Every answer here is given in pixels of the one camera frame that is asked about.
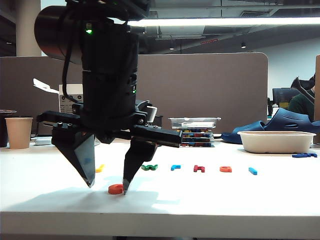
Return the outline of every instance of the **person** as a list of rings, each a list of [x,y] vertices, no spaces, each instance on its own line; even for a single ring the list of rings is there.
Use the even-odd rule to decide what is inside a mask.
[[[312,97],[315,97],[315,86],[307,91]],[[294,96],[288,105],[288,110],[298,114],[306,114],[310,120],[314,121],[315,105],[310,102],[302,93]]]

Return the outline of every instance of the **blue shoe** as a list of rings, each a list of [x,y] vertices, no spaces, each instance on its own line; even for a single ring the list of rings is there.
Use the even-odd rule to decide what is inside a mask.
[[[223,132],[221,138],[233,144],[242,144],[240,131],[299,131],[308,133],[320,133],[320,120],[311,122],[306,114],[296,113],[279,108],[273,118],[264,124],[256,121],[245,126],[236,127],[232,132]]]

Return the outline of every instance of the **fluorescent light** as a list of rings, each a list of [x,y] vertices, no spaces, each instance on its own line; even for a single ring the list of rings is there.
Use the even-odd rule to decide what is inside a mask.
[[[142,19],[140,21],[129,21],[128,24],[137,27],[320,25],[320,17]]]

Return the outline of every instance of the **cubicle divider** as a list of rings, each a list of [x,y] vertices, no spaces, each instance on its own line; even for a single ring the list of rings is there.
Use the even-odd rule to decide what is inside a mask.
[[[32,133],[37,129],[37,115],[59,111],[59,98],[34,87],[33,79],[58,90],[62,84],[64,62],[47,56],[0,57],[0,109],[16,110],[19,116],[32,116]],[[82,66],[70,63],[67,81],[82,83]],[[51,134],[51,127],[40,126],[39,133]]]
[[[137,98],[168,118],[221,117],[214,133],[267,121],[268,59],[263,53],[139,55]]]
[[[320,55],[315,58],[315,90],[314,90],[314,120],[320,120]],[[314,144],[320,144],[320,133],[313,138]]]
[[[33,78],[58,89],[63,63],[46,56],[0,57],[0,109],[34,118],[58,111],[58,95],[34,87]],[[266,120],[267,77],[263,53],[139,55],[137,99],[158,108],[165,129],[171,128],[168,118],[221,117],[214,132],[229,132]],[[67,81],[82,82],[81,65],[70,64]],[[49,127],[40,129],[50,132]]]

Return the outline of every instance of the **robotic arm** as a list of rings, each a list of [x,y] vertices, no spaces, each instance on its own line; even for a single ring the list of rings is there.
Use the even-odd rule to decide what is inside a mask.
[[[130,140],[125,155],[123,190],[157,145],[179,147],[180,132],[148,125],[154,111],[148,101],[136,101],[139,34],[128,21],[148,15],[149,0],[66,0],[49,6],[35,20],[34,34],[51,58],[64,61],[62,89],[73,101],[73,114],[46,111],[38,122],[53,123],[52,143],[91,187],[95,180],[94,135],[105,144]],[[118,18],[124,24],[116,24]],[[67,93],[69,62],[82,64],[83,102]]]

